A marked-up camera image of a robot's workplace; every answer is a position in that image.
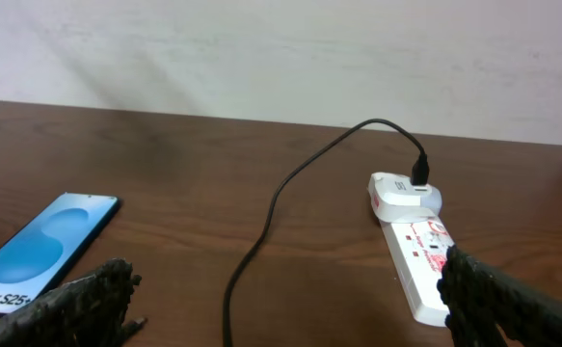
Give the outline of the blue Samsung Galaxy smartphone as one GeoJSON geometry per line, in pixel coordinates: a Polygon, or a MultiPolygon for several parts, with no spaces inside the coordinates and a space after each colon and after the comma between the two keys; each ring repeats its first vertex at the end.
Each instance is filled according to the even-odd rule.
{"type": "Polygon", "coordinates": [[[63,193],[0,248],[0,316],[55,288],[120,209],[113,196],[63,193]]]}

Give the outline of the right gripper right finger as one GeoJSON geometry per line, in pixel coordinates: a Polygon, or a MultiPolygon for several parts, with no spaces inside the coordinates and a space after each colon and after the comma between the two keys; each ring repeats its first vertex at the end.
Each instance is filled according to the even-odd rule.
{"type": "Polygon", "coordinates": [[[562,303],[515,280],[456,246],[446,251],[437,289],[449,313],[453,344],[562,346],[562,303]]]}

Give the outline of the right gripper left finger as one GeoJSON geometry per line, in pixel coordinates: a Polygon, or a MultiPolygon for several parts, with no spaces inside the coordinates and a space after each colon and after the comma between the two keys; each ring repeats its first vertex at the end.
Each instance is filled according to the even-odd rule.
{"type": "Polygon", "coordinates": [[[141,280],[112,258],[0,318],[0,347],[122,346],[147,324],[125,319],[141,280]]]}

